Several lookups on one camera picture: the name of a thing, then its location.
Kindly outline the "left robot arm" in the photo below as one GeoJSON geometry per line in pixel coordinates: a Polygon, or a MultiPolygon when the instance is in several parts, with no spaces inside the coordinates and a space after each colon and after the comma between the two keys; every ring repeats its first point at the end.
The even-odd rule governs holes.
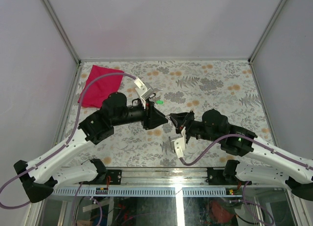
{"type": "Polygon", "coordinates": [[[65,164],[86,148],[112,136],[116,126],[140,122],[143,129],[151,130],[168,122],[153,101],[135,101],[136,104],[127,106],[125,94],[110,94],[102,107],[79,123],[65,140],[32,161],[16,162],[14,169],[29,202],[40,202],[55,189],[73,183],[106,184],[107,169],[98,158],[75,167],[65,167],[65,164]]]}

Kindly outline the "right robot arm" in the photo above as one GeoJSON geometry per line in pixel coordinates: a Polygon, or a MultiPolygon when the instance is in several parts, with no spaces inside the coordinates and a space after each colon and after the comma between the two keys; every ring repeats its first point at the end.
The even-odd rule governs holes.
{"type": "Polygon", "coordinates": [[[174,140],[174,150],[185,166],[192,166],[213,147],[220,144],[226,153],[259,160],[266,166],[253,166],[241,161],[227,162],[223,179],[228,184],[237,181],[248,183],[268,183],[283,187],[301,199],[313,199],[313,161],[299,157],[275,145],[268,143],[254,132],[240,126],[232,125],[228,118],[215,109],[206,111],[201,121],[196,121],[194,112],[172,113],[170,120],[179,135],[174,140]],[[208,140],[211,144],[192,162],[183,159],[183,152],[189,139],[208,140]]]}

